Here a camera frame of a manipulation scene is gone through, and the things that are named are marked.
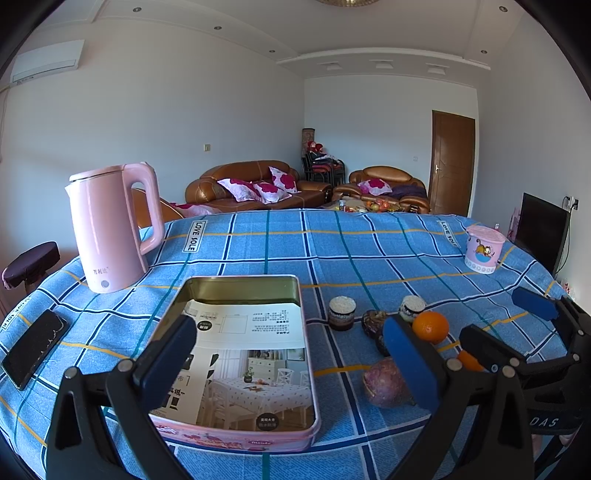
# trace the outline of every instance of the black phone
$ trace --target black phone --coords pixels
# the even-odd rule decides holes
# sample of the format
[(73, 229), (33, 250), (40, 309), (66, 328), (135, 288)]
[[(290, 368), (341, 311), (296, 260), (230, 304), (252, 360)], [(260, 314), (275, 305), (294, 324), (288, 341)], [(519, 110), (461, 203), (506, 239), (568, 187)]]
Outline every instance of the black phone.
[(19, 390), (24, 390), (35, 370), (68, 330), (68, 323), (51, 310), (44, 311), (10, 349), (2, 368)]

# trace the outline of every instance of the screw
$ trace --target screw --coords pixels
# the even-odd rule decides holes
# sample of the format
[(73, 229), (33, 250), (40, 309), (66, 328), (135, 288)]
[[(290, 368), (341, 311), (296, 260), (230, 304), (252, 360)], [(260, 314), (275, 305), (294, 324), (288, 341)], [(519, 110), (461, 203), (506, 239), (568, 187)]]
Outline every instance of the screw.
[(122, 360), (121, 362), (119, 362), (117, 364), (117, 370), (119, 370), (120, 372), (129, 372), (129, 370), (131, 370), (134, 366), (134, 361), (130, 360), (129, 358), (126, 358), (125, 360)]
[(74, 378), (77, 373), (78, 369), (76, 367), (70, 367), (66, 369), (66, 371), (64, 372), (64, 377), (66, 377), (67, 379)]
[(513, 369), (513, 367), (510, 367), (509, 365), (505, 365), (503, 367), (503, 375), (505, 375), (507, 378), (513, 378), (515, 376), (515, 370)]
[(449, 370), (451, 370), (452, 372), (459, 372), (462, 369), (462, 362), (460, 362), (457, 358), (450, 358), (447, 362), (446, 365), (448, 367)]

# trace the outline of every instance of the pillow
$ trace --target pillow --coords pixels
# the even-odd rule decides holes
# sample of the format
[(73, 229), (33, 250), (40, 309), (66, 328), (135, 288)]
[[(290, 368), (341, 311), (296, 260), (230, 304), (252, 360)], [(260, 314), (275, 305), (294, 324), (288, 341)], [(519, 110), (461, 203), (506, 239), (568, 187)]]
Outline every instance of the pillow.
[(291, 194), (285, 190), (276, 187), (272, 183), (262, 181), (254, 184), (256, 190), (262, 197), (262, 202), (266, 205), (268, 203), (277, 203), (280, 200), (285, 200), (291, 197)]
[(273, 185), (275, 187), (279, 187), (289, 193), (298, 193), (296, 179), (292, 175), (274, 167), (269, 167), (269, 170), (271, 170), (271, 177), (273, 178)]
[(357, 186), (361, 189), (361, 193), (370, 195), (381, 195), (383, 193), (391, 193), (390, 185), (382, 179), (365, 180), (358, 183)]
[(238, 179), (223, 179), (217, 182), (229, 190), (237, 202), (245, 202), (247, 200), (262, 202), (261, 196), (250, 182)]

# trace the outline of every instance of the air conditioner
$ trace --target air conditioner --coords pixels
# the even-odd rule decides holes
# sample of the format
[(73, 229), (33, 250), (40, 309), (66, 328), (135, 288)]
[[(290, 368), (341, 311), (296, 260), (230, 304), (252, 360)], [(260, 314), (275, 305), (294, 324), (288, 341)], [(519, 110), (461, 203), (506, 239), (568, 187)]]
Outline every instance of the air conditioner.
[(12, 68), (11, 85), (20, 85), (53, 73), (76, 70), (82, 47), (84, 40), (74, 40), (21, 53)]

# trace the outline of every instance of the pink plastic container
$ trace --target pink plastic container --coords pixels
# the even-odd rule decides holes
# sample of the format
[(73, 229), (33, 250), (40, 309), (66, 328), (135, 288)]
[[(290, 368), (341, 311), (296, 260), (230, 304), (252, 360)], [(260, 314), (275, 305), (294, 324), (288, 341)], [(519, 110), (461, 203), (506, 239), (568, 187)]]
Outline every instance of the pink plastic container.
[(505, 244), (505, 235), (482, 225), (470, 225), (466, 231), (468, 242), (464, 263), (475, 272), (485, 275), (494, 273)]

